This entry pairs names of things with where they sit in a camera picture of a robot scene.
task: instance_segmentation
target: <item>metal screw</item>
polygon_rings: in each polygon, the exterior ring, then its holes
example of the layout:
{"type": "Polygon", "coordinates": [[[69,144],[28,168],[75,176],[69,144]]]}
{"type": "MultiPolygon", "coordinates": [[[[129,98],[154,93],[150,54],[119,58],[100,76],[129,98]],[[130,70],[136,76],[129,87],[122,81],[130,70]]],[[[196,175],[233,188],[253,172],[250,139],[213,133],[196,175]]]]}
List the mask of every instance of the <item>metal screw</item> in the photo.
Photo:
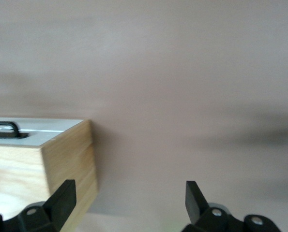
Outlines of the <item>metal screw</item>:
{"type": "Polygon", "coordinates": [[[37,211],[36,209],[29,209],[29,210],[27,211],[27,215],[35,214],[36,211],[37,211]]]}
{"type": "Polygon", "coordinates": [[[259,217],[252,217],[251,220],[252,220],[253,223],[255,223],[257,225],[263,225],[263,221],[259,217]]]}
{"type": "Polygon", "coordinates": [[[217,217],[220,217],[222,215],[222,213],[219,209],[213,209],[212,214],[214,214],[217,217]]]}

